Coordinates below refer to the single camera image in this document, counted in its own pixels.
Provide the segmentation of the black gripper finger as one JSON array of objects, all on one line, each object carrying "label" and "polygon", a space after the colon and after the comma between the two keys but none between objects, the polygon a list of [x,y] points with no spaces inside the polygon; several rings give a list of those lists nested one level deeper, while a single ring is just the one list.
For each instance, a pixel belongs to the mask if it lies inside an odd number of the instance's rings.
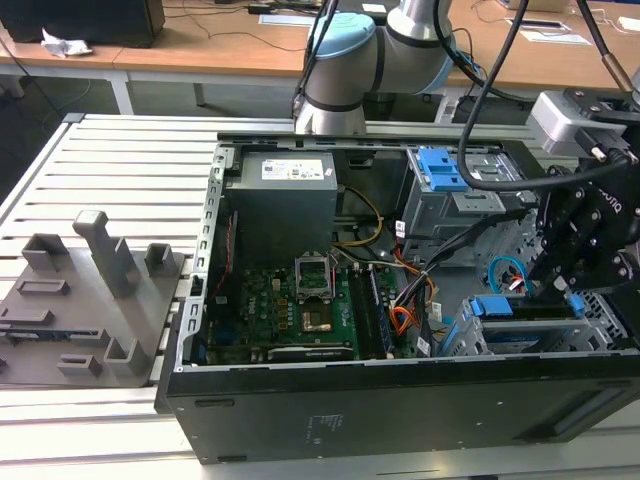
[{"label": "black gripper finger", "polygon": [[589,186],[550,190],[536,218],[539,246],[529,262],[528,280],[536,300],[558,300],[568,288],[580,254],[600,222]]},{"label": "black gripper finger", "polygon": [[639,280],[639,263],[622,249],[599,249],[589,245],[567,275],[569,288],[576,291],[610,293]]}]

